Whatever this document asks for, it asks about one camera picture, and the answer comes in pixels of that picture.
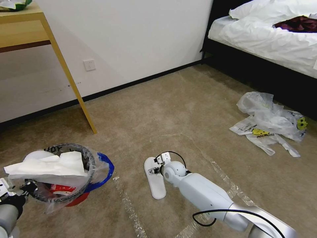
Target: dark red cloth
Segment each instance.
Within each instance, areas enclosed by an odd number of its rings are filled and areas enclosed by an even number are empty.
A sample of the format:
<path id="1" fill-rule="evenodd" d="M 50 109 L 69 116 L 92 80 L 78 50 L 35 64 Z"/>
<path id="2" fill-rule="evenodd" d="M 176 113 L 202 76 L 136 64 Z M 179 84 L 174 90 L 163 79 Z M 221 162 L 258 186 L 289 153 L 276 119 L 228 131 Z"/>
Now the dark red cloth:
<path id="1" fill-rule="evenodd" d="M 290 20 L 282 21 L 274 25 L 291 32 L 317 33 L 317 19 L 306 16 L 295 17 Z"/>

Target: wall outlet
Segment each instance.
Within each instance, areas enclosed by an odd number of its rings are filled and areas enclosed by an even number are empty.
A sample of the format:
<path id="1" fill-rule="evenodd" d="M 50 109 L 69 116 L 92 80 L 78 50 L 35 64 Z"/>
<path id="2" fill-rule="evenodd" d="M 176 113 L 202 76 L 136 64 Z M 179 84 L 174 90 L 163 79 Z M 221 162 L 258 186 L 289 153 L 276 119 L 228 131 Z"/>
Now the wall outlet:
<path id="1" fill-rule="evenodd" d="M 90 71 L 90 70 L 96 69 L 96 67 L 95 67 L 95 60 L 94 60 L 94 59 L 84 60 L 84 65 L 85 65 L 86 71 Z"/>

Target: green object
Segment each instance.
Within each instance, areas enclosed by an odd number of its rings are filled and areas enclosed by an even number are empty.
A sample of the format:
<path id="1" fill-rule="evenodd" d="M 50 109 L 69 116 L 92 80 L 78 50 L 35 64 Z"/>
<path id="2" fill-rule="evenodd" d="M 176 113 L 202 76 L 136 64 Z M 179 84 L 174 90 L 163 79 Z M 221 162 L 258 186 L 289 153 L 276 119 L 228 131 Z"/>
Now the green object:
<path id="1" fill-rule="evenodd" d="M 0 12 L 17 12 L 23 10 L 32 0 L 0 0 Z"/>

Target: wooden table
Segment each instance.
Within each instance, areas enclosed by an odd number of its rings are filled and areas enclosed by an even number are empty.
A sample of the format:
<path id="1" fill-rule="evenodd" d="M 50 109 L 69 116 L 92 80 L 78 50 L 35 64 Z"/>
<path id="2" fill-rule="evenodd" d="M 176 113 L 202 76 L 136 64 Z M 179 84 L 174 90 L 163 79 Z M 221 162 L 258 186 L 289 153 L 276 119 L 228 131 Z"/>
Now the wooden table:
<path id="1" fill-rule="evenodd" d="M 0 12 L 0 53 L 51 44 L 93 133 L 97 130 L 40 7 L 31 3 L 19 12 Z"/>

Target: black bed frame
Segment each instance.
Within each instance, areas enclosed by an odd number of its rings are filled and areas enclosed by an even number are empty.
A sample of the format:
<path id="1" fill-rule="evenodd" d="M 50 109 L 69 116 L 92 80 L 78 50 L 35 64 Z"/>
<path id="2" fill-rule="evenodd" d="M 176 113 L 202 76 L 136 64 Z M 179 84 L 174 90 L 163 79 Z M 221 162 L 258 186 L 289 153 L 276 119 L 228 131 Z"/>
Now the black bed frame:
<path id="1" fill-rule="evenodd" d="M 215 19 L 250 0 L 214 0 L 203 43 L 203 62 L 257 91 L 274 94 L 287 107 L 317 120 L 317 79 L 208 39 Z"/>

